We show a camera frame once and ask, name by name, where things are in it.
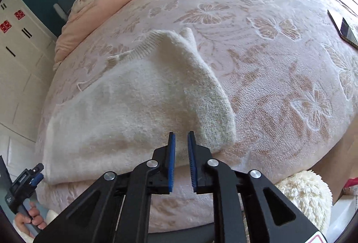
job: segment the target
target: phone screen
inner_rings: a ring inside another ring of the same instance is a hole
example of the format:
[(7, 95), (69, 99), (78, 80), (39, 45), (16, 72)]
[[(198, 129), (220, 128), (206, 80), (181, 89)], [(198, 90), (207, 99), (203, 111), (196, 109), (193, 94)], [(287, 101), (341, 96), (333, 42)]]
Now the phone screen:
[(341, 37), (347, 41), (349, 44), (354, 46), (358, 49), (358, 41), (357, 38), (354, 36), (353, 31), (350, 29), (346, 20), (337, 12), (328, 10), (328, 14), (331, 17), (332, 21), (334, 22), (337, 30)]

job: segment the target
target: floral bedspread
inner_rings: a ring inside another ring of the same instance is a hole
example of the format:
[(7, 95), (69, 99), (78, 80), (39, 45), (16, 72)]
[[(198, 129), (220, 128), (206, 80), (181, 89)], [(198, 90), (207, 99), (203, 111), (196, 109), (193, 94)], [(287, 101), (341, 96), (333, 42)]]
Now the floral bedspread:
[[(190, 27), (236, 114), (237, 142), (216, 158), (239, 171), (259, 169), (272, 182), (308, 169), (358, 111), (358, 53), (339, 38), (328, 8), (358, 30), (357, 16), (339, 0), (133, 0), (57, 70), (36, 151), (42, 155), (55, 105), (85, 90), (109, 56), (133, 48), (151, 29)], [(91, 183), (43, 182), (38, 199), (60, 212)], [(187, 166), (175, 169), (173, 194), (152, 198), (150, 232), (212, 221), (212, 197), (192, 192)]]

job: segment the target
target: label sticker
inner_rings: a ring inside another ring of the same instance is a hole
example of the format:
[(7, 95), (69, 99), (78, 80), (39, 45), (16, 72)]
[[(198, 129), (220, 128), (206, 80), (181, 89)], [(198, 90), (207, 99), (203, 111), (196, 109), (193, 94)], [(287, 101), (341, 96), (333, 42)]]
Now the label sticker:
[(5, 20), (2, 24), (0, 24), (0, 30), (6, 33), (8, 29), (11, 28), (11, 24), (8, 20)]
[(15, 17), (17, 17), (18, 20), (21, 20), (23, 17), (25, 17), (24, 12), (21, 10), (18, 10), (14, 15)]
[(327, 243), (322, 233), (317, 231), (311, 238), (309, 238), (305, 243)]

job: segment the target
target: fluffy cushion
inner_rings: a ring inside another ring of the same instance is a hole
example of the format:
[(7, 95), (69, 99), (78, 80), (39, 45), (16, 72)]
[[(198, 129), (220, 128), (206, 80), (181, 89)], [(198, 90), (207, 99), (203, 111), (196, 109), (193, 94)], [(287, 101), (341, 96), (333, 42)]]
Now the fluffy cushion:
[(332, 193), (327, 183), (313, 171), (301, 171), (276, 184), (276, 187), (324, 235), (327, 233), (332, 208)]

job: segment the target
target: white wardrobe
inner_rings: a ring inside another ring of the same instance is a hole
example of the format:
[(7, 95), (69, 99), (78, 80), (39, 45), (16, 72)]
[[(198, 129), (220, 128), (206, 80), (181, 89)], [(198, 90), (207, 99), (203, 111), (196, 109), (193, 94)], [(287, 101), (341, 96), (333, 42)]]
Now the white wardrobe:
[(42, 106), (51, 84), (56, 36), (22, 0), (0, 4), (0, 155), (15, 179), (34, 155)]

